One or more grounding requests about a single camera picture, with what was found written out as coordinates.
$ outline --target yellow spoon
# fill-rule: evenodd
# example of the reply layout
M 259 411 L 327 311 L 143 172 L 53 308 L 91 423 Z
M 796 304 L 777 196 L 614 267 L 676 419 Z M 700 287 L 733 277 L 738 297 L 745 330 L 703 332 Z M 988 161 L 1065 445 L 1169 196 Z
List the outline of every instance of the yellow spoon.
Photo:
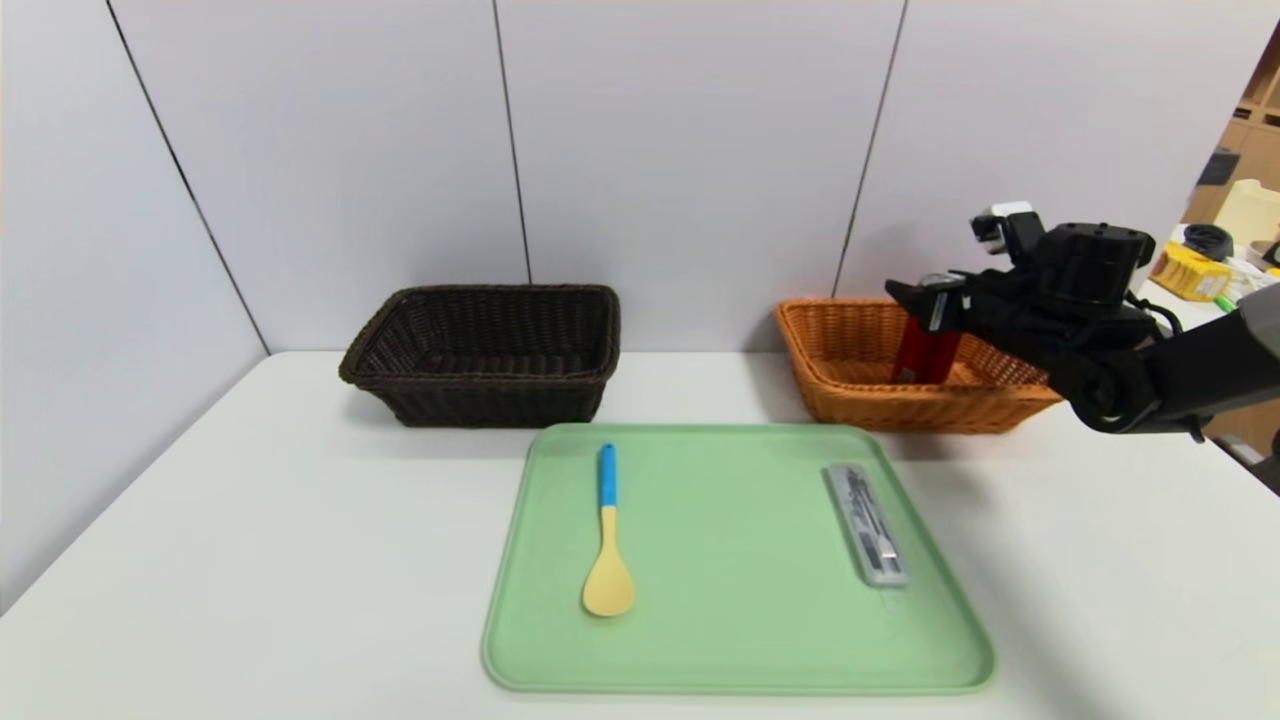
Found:
M 600 448 L 600 555 L 586 577 L 582 606 L 591 615 L 613 618 L 631 609 L 636 587 L 618 552 L 618 451 Z

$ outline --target plastic tray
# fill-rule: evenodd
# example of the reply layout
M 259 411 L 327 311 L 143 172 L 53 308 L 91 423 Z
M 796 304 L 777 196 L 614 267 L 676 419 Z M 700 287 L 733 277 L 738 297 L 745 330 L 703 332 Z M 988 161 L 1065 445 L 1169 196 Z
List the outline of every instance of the plastic tray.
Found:
M 581 607 L 599 547 L 596 452 L 618 447 L 620 618 Z M 867 468 L 911 569 L 863 582 L 827 487 Z M 879 446 L 826 425 L 557 425 L 525 466 L 484 635 L 515 691 L 924 694 L 980 688 L 995 655 Z

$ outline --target dark brown wicker basket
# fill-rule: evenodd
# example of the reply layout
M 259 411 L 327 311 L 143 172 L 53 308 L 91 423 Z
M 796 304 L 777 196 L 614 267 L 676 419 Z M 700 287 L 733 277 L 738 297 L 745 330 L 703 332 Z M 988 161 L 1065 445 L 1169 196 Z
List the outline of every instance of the dark brown wicker basket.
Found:
M 604 286 L 402 290 L 356 336 L 338 375 L 410 427 L 585 423 L 618 364 Z

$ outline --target basket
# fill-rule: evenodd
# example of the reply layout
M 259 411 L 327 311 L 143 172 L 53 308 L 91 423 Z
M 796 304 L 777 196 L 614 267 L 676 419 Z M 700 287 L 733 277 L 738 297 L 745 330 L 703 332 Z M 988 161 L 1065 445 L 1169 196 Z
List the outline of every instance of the basket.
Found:
M 777 319 L 800 395 L 822 423 L 1002 433 L 1061 400 L 1043 370 L 968 334 L 946 383 L 890 384 L 908 320 L 892 300 L 788 300 Z
M 360 331 L 338 375 L 410 427 L 586 423 L 618 364 L 604 286 L 402 290 Z

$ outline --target blue spoon handle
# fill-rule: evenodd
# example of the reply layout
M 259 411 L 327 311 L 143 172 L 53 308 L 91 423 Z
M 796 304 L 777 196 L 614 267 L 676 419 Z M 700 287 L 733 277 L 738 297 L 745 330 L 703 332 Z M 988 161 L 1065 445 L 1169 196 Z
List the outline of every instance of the blue spoon handle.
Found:
M 618 450 L 613 443 L 600 448 L 600 507 L 618 503 Z

